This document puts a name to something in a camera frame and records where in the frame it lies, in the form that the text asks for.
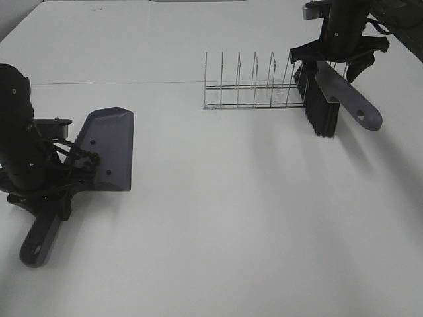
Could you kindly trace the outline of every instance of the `white table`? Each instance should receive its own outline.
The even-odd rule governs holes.
[[[334,139],[301,109],[202,110],[204,52],[282,58],[317,36],[300,8],[54,1],[0,43],[34,84],[36,116],[74,120],[70,140],[92,110],[135,112],[132,191],[76,196],[44,267],[19,262],[33,218],[1,194],[1,316],[422,315],[411,53],[390,38],[355,83],[383,114],[378,132],[344,110]]]

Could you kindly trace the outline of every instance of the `black bristles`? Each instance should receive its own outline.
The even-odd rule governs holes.
[[[305,114],[309,118],[316,135],[333,137],[338,122],[339,103],[328,103],[315,80],[317,64],[303,61],[294,75],[298,91],[303,99]]]

